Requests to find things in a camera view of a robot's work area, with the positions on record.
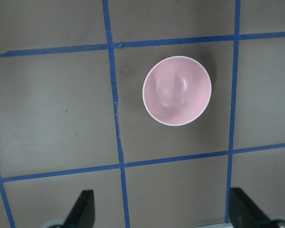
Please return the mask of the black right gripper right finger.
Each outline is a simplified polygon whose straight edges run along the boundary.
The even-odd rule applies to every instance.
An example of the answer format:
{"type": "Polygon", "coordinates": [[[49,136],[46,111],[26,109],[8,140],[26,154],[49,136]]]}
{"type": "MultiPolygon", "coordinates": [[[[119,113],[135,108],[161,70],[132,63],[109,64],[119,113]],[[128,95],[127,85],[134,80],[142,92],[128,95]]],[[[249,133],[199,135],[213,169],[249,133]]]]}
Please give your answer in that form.
{"type": "Polygon", "coordinates": [[[230,188],[228,204],[229,221],[235,228],[285,228],[284,219],[269,218],[241,189],[230,188]]]}

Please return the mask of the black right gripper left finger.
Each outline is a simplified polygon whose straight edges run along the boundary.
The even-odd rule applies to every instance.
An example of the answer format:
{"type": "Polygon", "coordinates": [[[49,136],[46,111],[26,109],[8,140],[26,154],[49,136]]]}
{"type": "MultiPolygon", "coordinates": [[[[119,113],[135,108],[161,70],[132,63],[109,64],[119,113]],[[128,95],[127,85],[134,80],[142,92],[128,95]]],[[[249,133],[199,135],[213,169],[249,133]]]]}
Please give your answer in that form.
{"type": "Polygon", "coordinates": [[[64,228],[92,228],[95,223],[93,190],[83,190],[63,223],[64,228]]]}

